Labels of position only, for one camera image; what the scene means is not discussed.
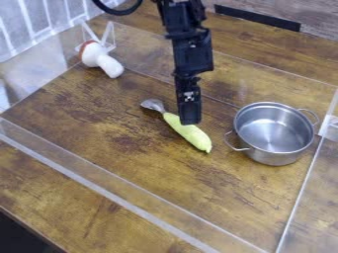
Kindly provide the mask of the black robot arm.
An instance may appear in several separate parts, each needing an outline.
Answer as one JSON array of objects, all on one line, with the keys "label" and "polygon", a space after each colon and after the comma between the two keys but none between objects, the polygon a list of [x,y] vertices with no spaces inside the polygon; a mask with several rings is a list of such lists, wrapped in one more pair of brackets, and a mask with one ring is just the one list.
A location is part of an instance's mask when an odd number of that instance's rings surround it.
[{"label": "black robot arm", "polygon": [[214,70],[211,31],[202,26],[205,6],[201,0],[157,0],[157,3],[173,46],[179,120],[185,126],[195,125],[202,119],[198,74]]}]

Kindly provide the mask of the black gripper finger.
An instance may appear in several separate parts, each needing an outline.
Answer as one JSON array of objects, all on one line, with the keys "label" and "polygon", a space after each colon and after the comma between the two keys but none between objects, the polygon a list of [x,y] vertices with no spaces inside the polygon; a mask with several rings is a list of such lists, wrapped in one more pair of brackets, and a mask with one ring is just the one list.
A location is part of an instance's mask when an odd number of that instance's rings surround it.
[{"label": "black gripper finger", "polygon": [[202,119],[201,88],[198,78],[181,80],[181,123],[197,125]]},{"label": "black gripper finger", "polygon": [[181,80],[178,76],[174,77],[174,85],[175,85],[177,111],[181,120]]}]

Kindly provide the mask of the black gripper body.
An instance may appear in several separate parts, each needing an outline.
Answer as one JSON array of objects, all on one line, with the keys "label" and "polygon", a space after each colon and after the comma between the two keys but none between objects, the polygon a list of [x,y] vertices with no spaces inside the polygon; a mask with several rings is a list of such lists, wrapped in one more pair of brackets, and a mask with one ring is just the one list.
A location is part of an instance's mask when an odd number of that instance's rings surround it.
[{"label": "black gripper body", "polygon": [[194,79],[199,73],[214,70],[211,32],[209,29],[170,31],[177,82]]}]

